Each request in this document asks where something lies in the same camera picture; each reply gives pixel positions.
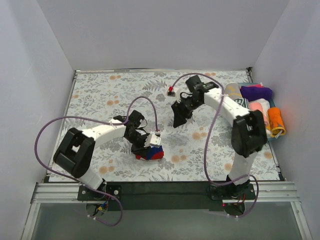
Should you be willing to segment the red and blue towel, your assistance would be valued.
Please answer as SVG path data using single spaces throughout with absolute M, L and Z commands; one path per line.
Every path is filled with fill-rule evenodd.
M 138 156 L 135 155 L 135 158 L 138 160 L 145 160 L 145 161 L 151 161 L 151 160 L 160 160 L 164 157 L 164 150 L 163 147 L 148 147 L 149 150 L 147 152 L 146 156 Z

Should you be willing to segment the pink panda towel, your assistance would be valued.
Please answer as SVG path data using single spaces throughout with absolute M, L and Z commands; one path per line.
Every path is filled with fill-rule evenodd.
M 264 126 L 266 127 L 268 125 L 268 120 L 267 120 L 267 117 L 264 113 L 264 110 L 263 110 L 263 107 L 261 105 L 261 103 L 259 102 L 250 102 L 249 103 L 249 109 L 251 111 L 260 111 L 262 113 L 262 116 L 263 116 L 263 122 L 264 122 Z

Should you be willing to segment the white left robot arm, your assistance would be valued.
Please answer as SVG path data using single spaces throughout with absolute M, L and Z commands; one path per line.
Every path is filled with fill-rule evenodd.
M 134 110 L 129 116 L 115 116 L 107 124 L 78 130 L 71 128 L 59 144 L 53 162 L 86 185 L 95 200 L 106 196 L 105 180 L 91 167 L 94 150 L 112 140 L 125 138 L 134 150 L 150 150 L 161 145 L 155 133 L 141 133 L 144 116 Z

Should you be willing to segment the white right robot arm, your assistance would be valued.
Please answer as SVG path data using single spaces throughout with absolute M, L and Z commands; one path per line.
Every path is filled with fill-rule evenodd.
M 189 90 L 183 97 L 172 85 L 167 95 L 175 96 L 171 105 L 174 119 L 173 127 L 184 125 L 193 115 L 193 111 L 202 105 L 216 111 L 213 120 L 222 116 L 232 127 L 231 146 L 234 160 L 226 180 L 222 183 L 209 181 L 211 194 L 217 199 L 237 199 L 251 188 L 250 172 L 253 162 L 267 143 L 267 134 L 263 114 L 259 110 L 249 110 L 225 93 L 224 87 L 214 78 L 204 83 L 200 73 L 188 73 L 185 84 Z

